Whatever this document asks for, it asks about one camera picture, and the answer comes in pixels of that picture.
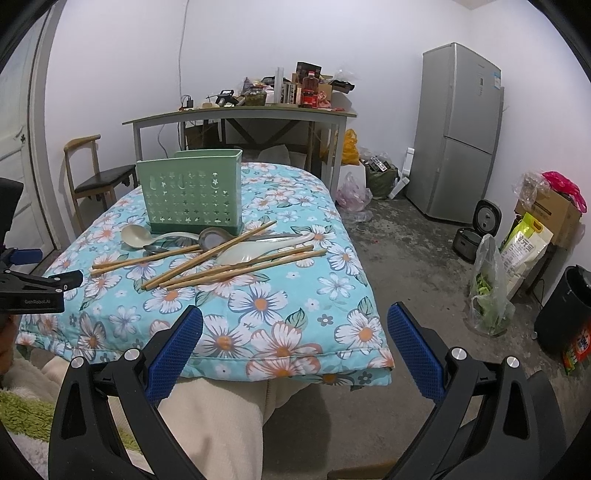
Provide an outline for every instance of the green fuzzy fabric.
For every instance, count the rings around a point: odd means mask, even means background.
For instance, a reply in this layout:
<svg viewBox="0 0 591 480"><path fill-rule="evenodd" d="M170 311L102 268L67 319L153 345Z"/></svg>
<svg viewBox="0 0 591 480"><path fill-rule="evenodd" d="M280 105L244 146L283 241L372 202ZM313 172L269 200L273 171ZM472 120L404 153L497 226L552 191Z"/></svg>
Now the green fuzzy fabric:
<svg viewBox="0 0 591 480"><path fill-rule="evenodd" d="M30 400L0 390L0 420L9 432L49 442L54 406L41 400ZM141 452L135 439L119 429L119 436L128 450Z"/></svg>

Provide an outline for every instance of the ceiling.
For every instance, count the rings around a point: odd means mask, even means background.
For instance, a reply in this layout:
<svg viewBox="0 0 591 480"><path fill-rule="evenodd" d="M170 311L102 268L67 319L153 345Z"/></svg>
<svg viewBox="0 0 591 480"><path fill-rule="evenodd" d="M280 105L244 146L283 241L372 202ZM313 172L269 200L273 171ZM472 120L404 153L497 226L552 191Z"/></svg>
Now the ceiling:
<svg viewBox="0 0 591 480"><path fill-rule="evenodd" d="M494 2L495 0L453 0L456 3L463 5L470 10L474 10L475 8L481 7L482 5L489 4Z"/></svg>

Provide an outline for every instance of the silver screw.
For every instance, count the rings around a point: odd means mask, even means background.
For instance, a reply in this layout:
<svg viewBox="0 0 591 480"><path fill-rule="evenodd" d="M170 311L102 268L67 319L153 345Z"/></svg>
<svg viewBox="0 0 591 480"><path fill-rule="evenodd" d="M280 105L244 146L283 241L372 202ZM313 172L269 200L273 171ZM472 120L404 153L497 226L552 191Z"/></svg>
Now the silver screw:
<svg viewBox="0 0 591 480"><path fill-rule="evenodd" d="M72 359L72 361L70 362L70 365L72 366L72 368L80 368L82 365L84 365L84 357L82 357L82 356L74 357Z"/></svg>
<svg viewBox="0 0 591 480"><path fill-rule="evenodd" d="M511 368L517 368L519 366L519 360L517 360L514 356L508 356L507 365L509 365Z"/></svg>
<svg viewBox="0 0 591 480"><path fill-rule="evenodd" d="M456 360L465 360L468 354L463 348L455 347L452 350L452 357Z"/></svg>
<svg viewBox="0 0 591 480"><path fill-rule="evenodd" d="M123 356L126 360L135 360L139 357L139 350L137 348L130 348Z"/></svg>

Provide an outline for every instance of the desk top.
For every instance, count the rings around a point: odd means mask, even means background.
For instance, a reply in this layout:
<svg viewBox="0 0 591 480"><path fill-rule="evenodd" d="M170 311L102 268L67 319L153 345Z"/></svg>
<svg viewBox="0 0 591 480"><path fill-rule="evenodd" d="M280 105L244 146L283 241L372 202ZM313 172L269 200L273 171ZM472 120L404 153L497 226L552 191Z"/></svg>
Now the desk top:
<svg viewBox="0 0 591 480"><path fill-rule="evenodd" d="M241 113L244 112L261 112L261 111L282 111L282 112L301 112L302 110L305 110L306 113L309 113L310 115L334 115L334 116L346 116L346 117L350 117L350 118L356 118L357 114L356 113L351 113L351 112L335 112L332 110L323 110L323 109L315 109L315 108L306 108L306 109L300 109L298 107L293 107L293 106L281 106L281 105L270 105L270 106L232 106L232 107L212 107L212 108L192 108L189 110L182 110L182 111L175 111L175 112L168 112L168 113L159 113L158 115L151 115L151 116L146 116L143 118L137 118L135 120L130 120L128 122L124 122L123 125L129 125L129 124L134 124L134 123L138 123L138 122L144 122L146 120L157 120L157 119L166 119L170 116L176 116L176 115L190 115L191 113L216 113L216 112L220 112L221 110L227 111L227 110L232 110L232 111L240 111Z"/></svg>

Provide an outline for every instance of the gray refrigerator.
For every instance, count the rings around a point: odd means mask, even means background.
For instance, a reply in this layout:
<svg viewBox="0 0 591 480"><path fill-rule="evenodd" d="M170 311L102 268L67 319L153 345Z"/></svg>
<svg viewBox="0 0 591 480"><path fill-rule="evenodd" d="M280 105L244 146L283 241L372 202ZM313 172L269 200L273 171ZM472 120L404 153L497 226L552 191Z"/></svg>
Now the gray refrigerator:
<svg viewBox="0 0 591 480"><path fill-rule="evenodd" d="M458 43L423 54L423 81L406 195L425 215L472 223L501 129L501 70Z"/></svg>

